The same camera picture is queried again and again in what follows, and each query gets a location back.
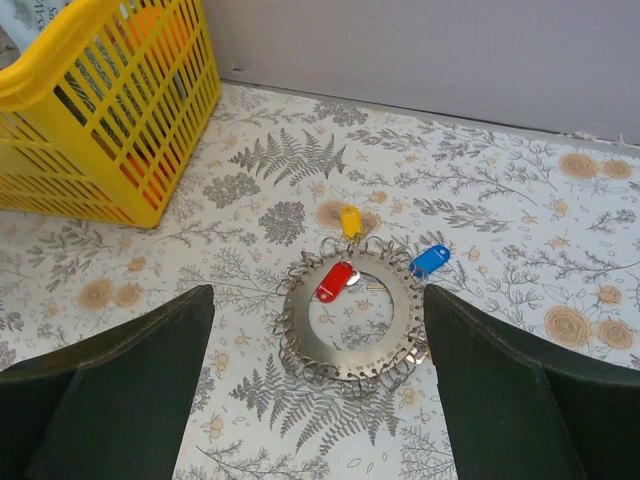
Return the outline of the blue key tag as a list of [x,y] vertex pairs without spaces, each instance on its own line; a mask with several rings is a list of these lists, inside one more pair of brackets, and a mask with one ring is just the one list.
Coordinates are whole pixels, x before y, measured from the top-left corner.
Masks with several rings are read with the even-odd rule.
[[409,271],[417,278],[425,278],[444,266],[451,252],[444,245],[434,245],[418,255],[409,264]]

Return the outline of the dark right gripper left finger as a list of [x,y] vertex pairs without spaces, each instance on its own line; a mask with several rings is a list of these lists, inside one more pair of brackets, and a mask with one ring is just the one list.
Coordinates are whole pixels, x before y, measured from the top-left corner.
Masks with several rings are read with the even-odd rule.
[[2,371],[2,478],[171,478],[214,312],[200,285]]

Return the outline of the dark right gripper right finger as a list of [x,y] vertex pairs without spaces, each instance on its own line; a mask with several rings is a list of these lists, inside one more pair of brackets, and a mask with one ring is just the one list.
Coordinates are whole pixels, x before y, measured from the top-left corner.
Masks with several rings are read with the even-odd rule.
[[424,322],[461,479],[636,479],[639,373],[511,326],[447,290]]

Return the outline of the red key tag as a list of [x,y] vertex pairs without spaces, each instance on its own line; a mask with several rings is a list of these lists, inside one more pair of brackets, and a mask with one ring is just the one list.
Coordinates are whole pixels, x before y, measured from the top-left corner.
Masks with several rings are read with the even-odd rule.
[[322,303],[333,302],[355,274],[353,266],[345,261],[334,264],[316,288],[316,298]]

